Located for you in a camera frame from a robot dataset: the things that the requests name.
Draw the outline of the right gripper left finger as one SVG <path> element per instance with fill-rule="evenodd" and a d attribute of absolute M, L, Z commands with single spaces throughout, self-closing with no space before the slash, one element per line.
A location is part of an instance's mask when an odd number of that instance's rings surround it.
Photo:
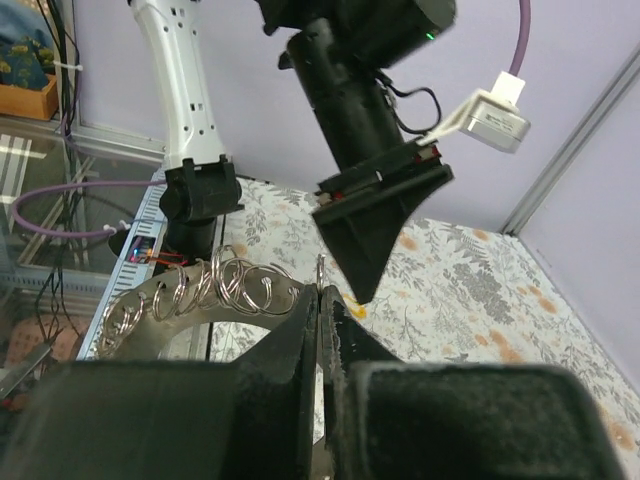
<path fill-rule="evenodd" d="M 318 292 L 230 363 L 86 361 L 34 390 L 5 479 L 306 479 Z"/>

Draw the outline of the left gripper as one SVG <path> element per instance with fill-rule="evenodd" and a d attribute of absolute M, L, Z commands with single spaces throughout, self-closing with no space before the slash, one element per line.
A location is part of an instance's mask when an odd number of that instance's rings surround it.
<path fill-rule="evenodd" d="M 324 181 L 313 219 L 356 300 L 371 302 L 409 217 L 454 179 L 435 143 L 406 143 Z"/>

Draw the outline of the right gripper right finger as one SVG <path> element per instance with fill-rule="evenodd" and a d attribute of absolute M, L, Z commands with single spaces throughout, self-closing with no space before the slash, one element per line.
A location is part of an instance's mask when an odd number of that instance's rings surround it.
<path fill-rule="evenodd" d="M 338 479 L 621 479 L 595 401 L 550 364 L 411 363 L 320 304 L 325 442 Z"/>

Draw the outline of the metal ring key organizer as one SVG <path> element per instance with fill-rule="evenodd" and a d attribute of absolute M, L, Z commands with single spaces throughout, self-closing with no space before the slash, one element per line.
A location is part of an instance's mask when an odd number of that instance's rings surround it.
<path fill-rule="evenodd" d="M 322 254 L 316 282 L 305 285 L 275 263 L 254 263 L 232 246 L 220 246 L 209 261 L 175 266 L 117 294 L 101 316 L 94 357 L 155 360 L 181 332 L 207 323 L 273 330 L 292 314 L 303 291 L 320 292 L 323 280 Z"/>

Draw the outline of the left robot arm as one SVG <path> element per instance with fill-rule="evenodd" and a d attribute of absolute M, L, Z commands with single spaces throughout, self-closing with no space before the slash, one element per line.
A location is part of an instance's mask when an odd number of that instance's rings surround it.
<path fill-rule="evenodd" d="M 451 181 L 400 120 L 387 70 L 450 28 L 451 1 L 132 1 L 165 120 L 168 249 L 207 257 L 241 173 L 310 187 L 356 300 L 372 301 L 417 208 Z"/>

